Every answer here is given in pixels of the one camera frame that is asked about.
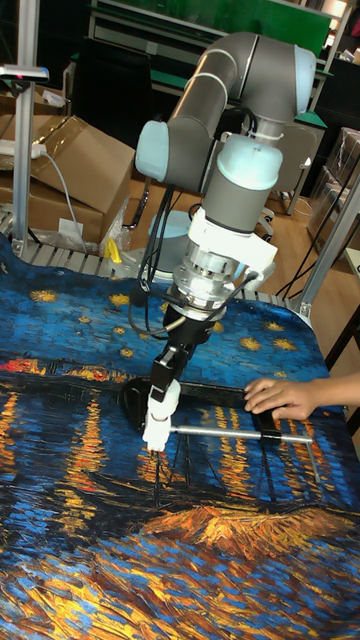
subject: green wall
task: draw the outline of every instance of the green wall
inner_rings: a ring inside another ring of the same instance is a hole
[[[251,31],[310,49],[319,56],[330,19],[271,0],[121,0],[225,33]]]

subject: human hand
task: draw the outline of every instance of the human hand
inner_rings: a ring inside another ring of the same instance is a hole
[[[262,413],[274,409],[272,417],[305,420],[318,406],[316,383],[259,378],[245,387],[245,411]]]

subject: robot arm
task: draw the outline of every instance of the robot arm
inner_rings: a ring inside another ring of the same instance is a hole
[[[143,129],[137,169],[205,194],[173,274],[170,293],[179,305],[169,304],[164,325],[184,321],[169,333],[151,372],[144,434],[149,449],[165,446],[178,398],[173,383],[225,313],[239,263],[248,267],[243,284],[271,268],[276,248],[253,231],[277,182],[282,154],[276,144],[284,125],[306,111],[315,66],[314,55],[296,45],[250,33],[225,36],[200,58],[169,122]],[[213,136],[229,99],[241,100],[257,126],[247,137],[230,135],[222,144]]]

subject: white power strip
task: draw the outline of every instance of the white power strip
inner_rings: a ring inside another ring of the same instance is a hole
[[[46,153],[45,144],[37,144],[33,142],[31,147],[31,158],[39,158]],[[0,140],[0,155],[13,156],[15,154],[15,141],[14,140]]]

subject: starry night painting print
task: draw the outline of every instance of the starry night painting print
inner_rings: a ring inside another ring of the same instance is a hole
[[[0,267],[0,638],[358,638],[359,464],[340,409],[276,424],[313,438],[320,482],[301,443],[172,434],[150,454],[121,403],[160,351],[129,326],[131,283],[29,266],[3,237]],[[259,375],[328,374],[300,318],[236,300],[183,379]],[[216,397],[183,398],[176,419],[254,429]]]

